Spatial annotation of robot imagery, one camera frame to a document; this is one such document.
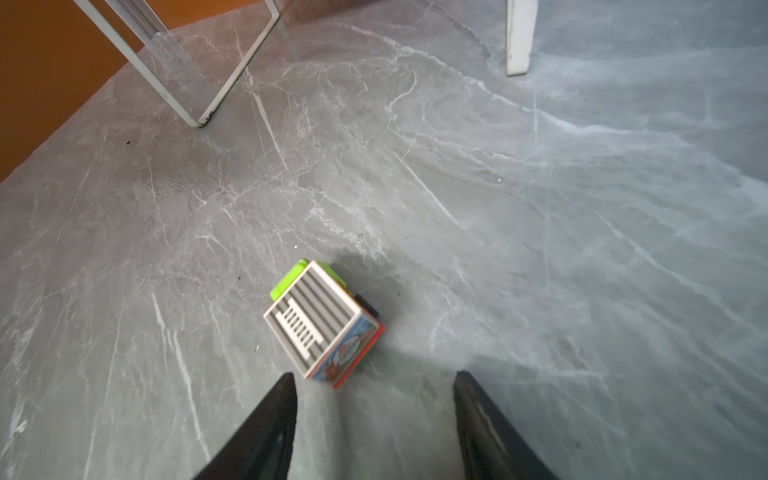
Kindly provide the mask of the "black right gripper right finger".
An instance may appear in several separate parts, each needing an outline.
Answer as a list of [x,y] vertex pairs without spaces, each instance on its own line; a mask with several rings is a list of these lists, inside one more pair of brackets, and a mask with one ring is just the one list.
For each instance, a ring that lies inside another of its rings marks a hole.
[[456,374],[453,395],[467,479],[557,479],[470,372]]

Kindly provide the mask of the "yellow multicolour toy car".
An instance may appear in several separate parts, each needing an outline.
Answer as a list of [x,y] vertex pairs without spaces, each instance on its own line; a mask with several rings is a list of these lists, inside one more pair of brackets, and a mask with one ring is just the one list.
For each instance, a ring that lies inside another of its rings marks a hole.
[[378,313],[326,263],[299,260],[263,318],[302,378],[339,388],[385,331]]

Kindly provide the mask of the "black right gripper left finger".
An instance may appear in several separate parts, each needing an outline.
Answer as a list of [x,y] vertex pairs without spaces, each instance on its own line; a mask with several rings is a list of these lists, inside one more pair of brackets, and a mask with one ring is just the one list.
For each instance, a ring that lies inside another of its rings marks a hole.
[[293,453],[297,410],[294,375],[285,373],[195,479],[285,480]]

